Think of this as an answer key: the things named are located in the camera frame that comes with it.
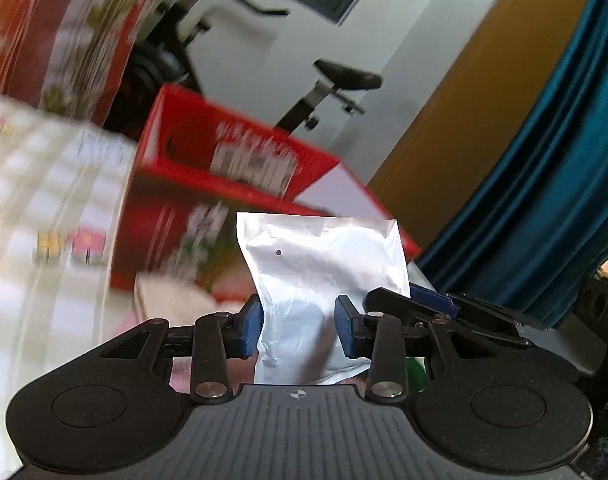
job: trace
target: bike seat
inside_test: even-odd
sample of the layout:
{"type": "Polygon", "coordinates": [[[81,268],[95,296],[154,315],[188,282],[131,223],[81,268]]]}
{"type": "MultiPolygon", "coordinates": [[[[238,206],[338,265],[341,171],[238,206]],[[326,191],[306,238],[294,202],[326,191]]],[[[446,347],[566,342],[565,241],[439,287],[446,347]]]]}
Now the bike seat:
{"type": "Polygon", "coordinates": [[[373,90],[382,86],[382,76],[350,66],[318,59],[315,67],[340,90],[373,90]]]}

